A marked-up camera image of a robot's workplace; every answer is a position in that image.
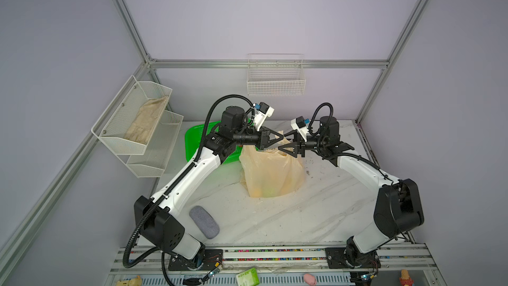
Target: gray sponge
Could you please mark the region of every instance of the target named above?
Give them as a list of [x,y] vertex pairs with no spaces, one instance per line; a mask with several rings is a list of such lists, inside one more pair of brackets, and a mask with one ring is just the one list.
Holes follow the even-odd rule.
[[203,207],[195,206],[189,212],[190,218],[203,232],[207,239],[213,239],[219,234],[219,226]]

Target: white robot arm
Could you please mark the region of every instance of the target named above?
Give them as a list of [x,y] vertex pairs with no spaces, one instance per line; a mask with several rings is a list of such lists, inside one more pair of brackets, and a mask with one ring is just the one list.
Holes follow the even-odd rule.
[[[312,150],[323,160],[351,173],[372,192],[378,193],[372,223],[348,239],[344,252],[344,262],[351,267],[359,267],[374,257],[373,252],[380,245],[400,232],[423,223],[418,188],[410,179],[401,180],[387,174],[374,163],[359,156],[350,145],[341,142],[338,122],[332,117],[333,109],[329,104],[324,105],[328,105],[331,111],[330,116],[321,117],[319,131],[313,132],[311,128],[307,130],[308,120],[303,117],[296,118],[292,121],[294,130],[284,135],[294,136],[293,142],[279,146],[278,149],[292,156],[305,156],[305,150]],[[324,105],[318,107],[309,126]],[[258,113],[252,119],[252,124],[248,124],[242,108],[228,107],[217,125],[219,130],[212,130],[206,137],[203,135],[200,148],[193,159],[150,199],[142,196],[136,201],[135,215],[138,226],[146,218],[139,232],[156,245],[156,248],[180,254],[193,261],[196,267],[201,264],[204,245],[185,233],[185,229],[175,218],[202,181],[225,161],[237,145],[256,145],[259,149],[264,149],[283,137],[261,126],[264,119],[273,113],[270,106],[260,103],[252,105],[251,108],[253,114],[254,108]],[[270,139],[270,135],[275,135],[276,138]],[[126,247],[126,252],[130,252],[130,248]],[[124,266],[132,265],[128,257],[127,264],[128,266],[124,261]]]

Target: translucent plastic bag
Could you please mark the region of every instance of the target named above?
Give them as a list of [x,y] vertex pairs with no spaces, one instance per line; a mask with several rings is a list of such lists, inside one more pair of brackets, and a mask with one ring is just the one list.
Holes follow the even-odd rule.
[[[287,143],[289,141],[284,138],[277,145]],[[270,198],[291,193],[305,180],[302,158],[295,158],[278,149],[256,151],[253,145],[244,146],[240,162],[243,167],[240,183],[253,198]]]

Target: wire mesh basket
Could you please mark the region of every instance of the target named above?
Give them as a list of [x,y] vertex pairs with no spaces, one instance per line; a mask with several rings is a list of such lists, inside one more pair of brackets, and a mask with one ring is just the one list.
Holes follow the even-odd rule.
[[[143,155],[155,133],[155,129],[148,137],[146,144],[137,143],[124,139],[124,135],[136,119],[139,108],[149,99],[160,99],[167,96],[168,99],[164,104],[164,108],[168,105],[169,96],[171,95],[169,87],[162,86],[155,82],[136,81],[130,88],[122,104],[113,113],[113,116],[106,123],[105,127],[99,135],[96,135],[94,128],[92,132],[99,140],[106,145],[115,155]],[[162,118],[162,112],[156,120],[156,126]]]
[[303,95],[302,54],[249,54],[248,95]]
[[143,155],[131,155],[125,163],[138,177],[160,177],[168,165],[175,146],[183,116],[172,111],[163,111],[159,124],[153,133]]

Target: pink toy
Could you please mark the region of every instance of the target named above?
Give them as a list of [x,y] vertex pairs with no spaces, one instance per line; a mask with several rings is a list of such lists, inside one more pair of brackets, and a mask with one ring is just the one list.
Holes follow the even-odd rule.
[[303,275],[303,281],[310,286],[316,286],[316,278],[310,274]]

